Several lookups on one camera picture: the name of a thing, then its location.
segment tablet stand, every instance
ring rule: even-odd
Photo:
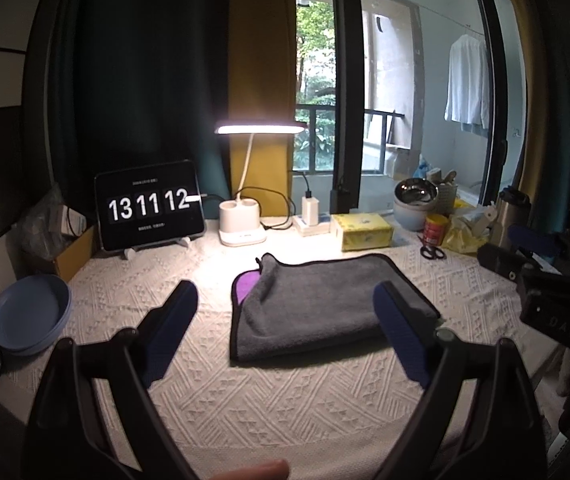
[[[174,243],[180,245],[181,247],[189,249],[191,245],[191,239],[188,236],[184,236],[183,238],[177,238],[174,240]],[[123,251],[123,258],[125,258],[127,261],[133,260],[134,256],[136,256],[136,249],[133,247],[129,247]]]

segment tree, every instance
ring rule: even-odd
[[[296,93],[300,92],[305,60],[314,54],[323,54],[334,63],[334,9],[326,2],[309,2],[296,9],[296,42],[298,71]]]

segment white basket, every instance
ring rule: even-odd
[[[454,210],[454,202],[456,202],[457,184],[438,184],[438,197],[436,198],[436,206],[434,213],[449,216]]]

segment white textured tablecloth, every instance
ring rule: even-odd
[[[286,458],[294,479],[370,478],[422,393],[407,380],[392,349],[296,368],[233,367],[228,361],[230,287],[236,275],[256,268],[257,256],[270,252],[297,264],[361,253],[341,253],[330,235],[302,238],[294,229],[270,231],[263,244],[227,248],[216,227],[209,222],[206,235],[190,248],[144,250],[132,261],[91,260],[70,283],[73,311],[63,335],[79,344],[109,338],[136,326],[180,280],[192,280],[199,290],[198,313],[150,396],[198,475],[205,479]],[[377,252],[393,259],[460,338],[491,344],[509,336],[529,373],[539,371],[556,343],[519,321],[515,285],[479,267],[475,258],[448,252],[446,260],[432,262],[419,248],[415,234],[397,229],[395,246]],[[24,421],[49,354],[0,382],[1,402]],[[450,435],[463,427],[470,394],[463,389]],[[99,382],[99,396],[120,459],[135,465],[105,381]]]

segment desk lamp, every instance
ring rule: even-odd
[[[255,134],[299,134],[307,124],[298,121],[274,122],[265,120],[222,121],[217,124],[217,134],[250,134],[245,154],[245,165],[234,200],[219,205],[219,237],[223,245],[240,247],[265,241],[267,233],[261,225],[261,211],[253,198],[241,198],[245,185],[249,156]]]

